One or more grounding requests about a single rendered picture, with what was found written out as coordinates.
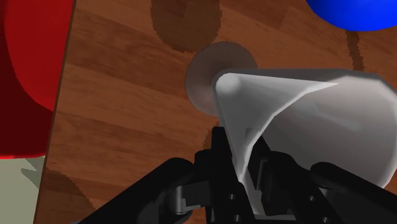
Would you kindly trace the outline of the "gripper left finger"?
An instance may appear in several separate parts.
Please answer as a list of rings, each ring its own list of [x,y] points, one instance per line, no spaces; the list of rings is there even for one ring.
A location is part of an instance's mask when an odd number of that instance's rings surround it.
[[[207,224],[255,223],[223,127],[194,162],[168,159],[78,224],[183,224],[201,207]]]

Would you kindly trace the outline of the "blue round object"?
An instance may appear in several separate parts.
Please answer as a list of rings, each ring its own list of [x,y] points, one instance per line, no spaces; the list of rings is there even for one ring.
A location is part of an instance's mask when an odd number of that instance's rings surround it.
[[[397,0],[306,0],[326,22],[347,31],[378,31],[397,25]]]

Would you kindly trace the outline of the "red robot stand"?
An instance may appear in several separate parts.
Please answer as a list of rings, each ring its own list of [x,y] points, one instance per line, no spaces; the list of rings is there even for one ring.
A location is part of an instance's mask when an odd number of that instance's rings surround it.
[[[76,0],[0,0],[0,159],[45,155]]]

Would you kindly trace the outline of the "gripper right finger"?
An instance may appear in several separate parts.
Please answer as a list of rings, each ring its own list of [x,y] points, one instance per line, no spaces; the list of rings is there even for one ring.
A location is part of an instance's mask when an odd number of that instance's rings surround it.
[[[249,175],[265,212],[257,224],[397,224],[397,195],[328,162],[304,169],[262,137]]]

